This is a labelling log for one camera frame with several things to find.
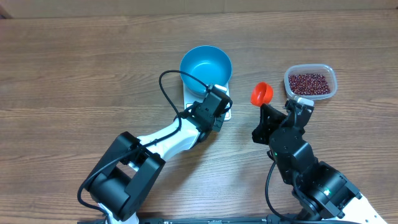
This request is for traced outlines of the red measuring scoop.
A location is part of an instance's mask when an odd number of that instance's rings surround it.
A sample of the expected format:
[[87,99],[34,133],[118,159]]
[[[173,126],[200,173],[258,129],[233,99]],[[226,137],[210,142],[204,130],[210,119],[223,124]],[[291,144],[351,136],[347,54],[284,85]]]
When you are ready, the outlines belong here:
[[261,107],[263,104],[269,104],[273,96],[273,87],[266,82],[259,82],[251,93],[251,104]]

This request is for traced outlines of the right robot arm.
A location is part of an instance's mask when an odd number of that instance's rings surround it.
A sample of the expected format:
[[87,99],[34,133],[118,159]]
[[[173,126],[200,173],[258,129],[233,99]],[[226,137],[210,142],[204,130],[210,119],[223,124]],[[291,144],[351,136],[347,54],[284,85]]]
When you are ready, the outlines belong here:
[[286,114],[270,105],[260,107],[260,122],[252,140],[269,146],[272,169],[278,169],[292,195],[302,206],[300,213],[283,215],[271,207],[274,223],[384,223],[367,198],[340,171],[319,161],[303,139],[304,127],[314,107],[293,100]]

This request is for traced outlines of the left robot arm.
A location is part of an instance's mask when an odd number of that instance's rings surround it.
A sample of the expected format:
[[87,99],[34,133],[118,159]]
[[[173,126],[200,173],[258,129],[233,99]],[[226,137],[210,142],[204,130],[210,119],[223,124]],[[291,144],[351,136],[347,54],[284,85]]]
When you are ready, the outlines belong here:
[[187,107],[166,128],[139,137],[123,132],[112,142],[81,186],[104,214],[104,223],[138,223],[136,212],[166,161],[220,131],[232,105],[228,93],[226,87],[211,85],[203,101]]

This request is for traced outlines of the white digital kitchen scale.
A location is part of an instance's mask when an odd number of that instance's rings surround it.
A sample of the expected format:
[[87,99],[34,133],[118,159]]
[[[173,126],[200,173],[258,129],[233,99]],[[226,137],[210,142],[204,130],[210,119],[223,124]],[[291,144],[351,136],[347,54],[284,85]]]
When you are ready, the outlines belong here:
[[[227,95],[230,96],[229,94],[229,85],[226,84],[225,86],[228,91]],[[184,99],[184,108],[186,109],[187,107],[191,106],[194,101],[202,102],[204,100],[205,96],[204,95],[198,95],[191,91],[186,84],[183,84],[183,99]]]

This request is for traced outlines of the blue metal bowl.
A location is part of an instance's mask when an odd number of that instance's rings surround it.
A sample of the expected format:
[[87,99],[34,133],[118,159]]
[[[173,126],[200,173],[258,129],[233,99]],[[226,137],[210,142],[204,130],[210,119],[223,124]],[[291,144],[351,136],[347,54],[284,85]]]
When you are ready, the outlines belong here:
[[180,71],[204,84],[226,86],[233,74],[232,61],[220,48],[201,45],[189,50],[180,62]]

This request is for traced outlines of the red beans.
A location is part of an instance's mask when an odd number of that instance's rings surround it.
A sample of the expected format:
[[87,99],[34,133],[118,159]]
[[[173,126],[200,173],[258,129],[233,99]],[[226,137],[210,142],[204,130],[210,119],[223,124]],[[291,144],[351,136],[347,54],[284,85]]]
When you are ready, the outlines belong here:
[[290,75],[288,81],[296,95],[325,95],[331,92],[326,76],[319,73]]

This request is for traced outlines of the clear plastic container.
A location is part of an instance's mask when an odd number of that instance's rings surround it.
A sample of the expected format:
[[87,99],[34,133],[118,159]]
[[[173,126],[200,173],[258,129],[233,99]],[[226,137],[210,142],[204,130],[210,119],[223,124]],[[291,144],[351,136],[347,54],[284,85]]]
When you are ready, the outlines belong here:
[[[326,76],[326,80],[330,87],[330,93],[325,95],[296,95],[290,89],[288,78],[290,75],[296,74],[304,74],[304,73],[319,73],[321,75]],[[328,65],[324,64],[301,64],[301,65],[294,65],[290,67],[284,74],[284,85],[285,85],[285,92],[288,98],[293,99],[295,96],[302,96],[309,100],[324,100],[327,98],[331,98],[338,89],[338,84],[336,80],[336,75],[334,70],[329,67]]]

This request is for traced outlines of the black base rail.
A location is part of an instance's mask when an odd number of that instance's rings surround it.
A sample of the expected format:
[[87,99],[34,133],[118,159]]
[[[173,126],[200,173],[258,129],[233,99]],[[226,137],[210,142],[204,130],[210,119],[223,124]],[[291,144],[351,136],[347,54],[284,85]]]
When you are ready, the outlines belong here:
[[276,215],[266,217],[238,217],[238,218],[183,218],[183,219],[163,219],[163,218],[141,218],[133,215],[125,222],[117,221],[113,218],[105,218],[92,221],[78,221],[77,224],[286,224],[287,220],[281,220]]

